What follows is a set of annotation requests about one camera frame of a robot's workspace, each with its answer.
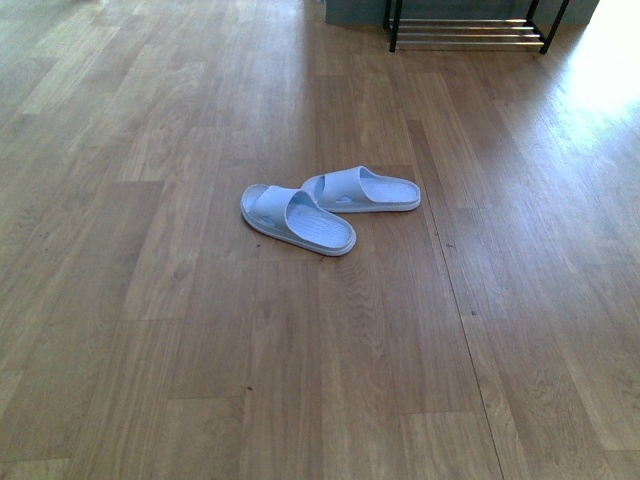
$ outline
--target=floor plank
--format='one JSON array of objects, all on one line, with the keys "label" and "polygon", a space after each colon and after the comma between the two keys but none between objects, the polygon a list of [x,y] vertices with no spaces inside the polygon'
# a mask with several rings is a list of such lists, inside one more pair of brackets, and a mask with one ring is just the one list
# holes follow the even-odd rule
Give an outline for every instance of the floor plank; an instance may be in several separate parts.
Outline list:
[{"label": "floor plank", "polygon": [[237,479],[243,403],[241,397],[170,401],[151,478]]},{"label": "floor plank", "polygon": [[403,415],[405,457],[412,479],[493,478],[470,412]]},{"label": "floor plank", "polygon": [[92,415],[97,377],[110,354],[160,187],[120,184],[106,196],[44,330],[35,335],[28,367],[0,421],[2,461],[64,458],[74,452]]},{"label": "floor plank", "polygon": [[320,264],[324,478],[406,478],[381,302],[373,215],[352,220],[358,245]]},{"label": "floor plank", "polygon": [[121,322],[66,478],[149,477],[181,320]]},{"label": "floor plank", "polygon": [[254,289],[240,478],[321,479],[317,262],[260,262]]},{"label": "floor plank", "polygon": [[0,478],[6,480],[62,480],[68,459],[0,463]]}]

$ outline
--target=white slide sandal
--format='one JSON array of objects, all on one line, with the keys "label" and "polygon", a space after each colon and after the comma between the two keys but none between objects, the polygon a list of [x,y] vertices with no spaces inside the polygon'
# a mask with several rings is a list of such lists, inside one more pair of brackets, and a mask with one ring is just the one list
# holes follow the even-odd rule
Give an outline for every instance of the white slide sandal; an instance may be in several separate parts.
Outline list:
[{"label": "white slide sandal", "polygon": [[362,166],[312,177],[302,189],[320,208],[334,213],[405,212],[420,205],[415,183]]},{"label": "white slide sandal", "polygon": [[303,190],[252,185],[242,194],[242,216],[260,233],[327,256],[349,252],[356,232],[345,220],[319,208]]}]

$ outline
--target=slipper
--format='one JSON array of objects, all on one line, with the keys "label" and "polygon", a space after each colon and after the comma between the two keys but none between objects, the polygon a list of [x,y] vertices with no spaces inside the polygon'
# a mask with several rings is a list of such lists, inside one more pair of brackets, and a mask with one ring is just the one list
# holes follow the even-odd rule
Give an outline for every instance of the slipper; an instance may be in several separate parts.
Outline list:
[{"label": "slipper", "polygon": [[242,216],[260,233],[328,256],[349,252],[356,232],[349,223],[316,205],[304,191],[252,185],[242,194]]},{"label": "slipper", "polygon": [[366,167],[318,175],[301,188],[320,208],[334,213],[404,212],[420,205],[415,183],[376,175]]}]

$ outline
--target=black metal frame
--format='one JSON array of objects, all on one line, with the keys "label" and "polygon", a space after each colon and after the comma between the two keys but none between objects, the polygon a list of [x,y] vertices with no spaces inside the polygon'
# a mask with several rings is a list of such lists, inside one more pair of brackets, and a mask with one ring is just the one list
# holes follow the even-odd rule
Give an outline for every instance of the black metal frame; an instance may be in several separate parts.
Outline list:
[{"label": "black metal frame", "polygon": [[[525,17],[523,24],[526,25],[527,27],[530,27],[542,42],[542,46],[540,47],[540,53],[545,54],[549,50],[549,46],[551,45],[553,37],[555,36],[556,31],[558,30],[558,26],[562,21],[562,17],[564,16],[564,13],[567,7],[569,6],[570,1],[571,0],[563,0],[562,4],[560,5],[560,9],[558,10],[558,14],[556,15],[556,18],[547,35],[545,35],[540,30],[538,25],[536,25],[536,23],[533,21],[533,17],[536,13],[536,10],[538,9],[538,4],[540,3],[540,0],[531,1],[531,5],[529,6],[529,11],[527,12],[527,16]],[[395,11],[393,15],[393,22],[391,23],[390,19],[391,19],[392,4],[393,4],[393,0],[387,0],[385,12],[384,12],[383,28],[385,29],[386,32],[389,33],[389,51],[395,52],[396,44],[398,41],[398,32],[400,30],[400,20],[402,16],[402,0],[396,0]]]}]

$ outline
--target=sandal strap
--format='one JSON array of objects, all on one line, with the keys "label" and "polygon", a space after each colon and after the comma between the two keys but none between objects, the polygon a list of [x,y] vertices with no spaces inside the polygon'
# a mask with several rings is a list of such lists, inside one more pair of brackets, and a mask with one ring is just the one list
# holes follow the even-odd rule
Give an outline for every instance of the sandal strap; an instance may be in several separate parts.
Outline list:
[{"label": "sandal strap", "polygon": [[319,203],[342,203],[348,197],[352,203],[367,203],[371,199],[362,189],[362,170],[365,167],[354,167],[324,175],[324,189]]},{"label": "sandal strap", "polygon": [[293,196],[298,192],[300,190],[295,188],[282,188],[271,185],[253,204],[251,213],[262,219],[270,219],[274,226],[281,230],[290,231],[291,229],[287,223],[287,207]]}]

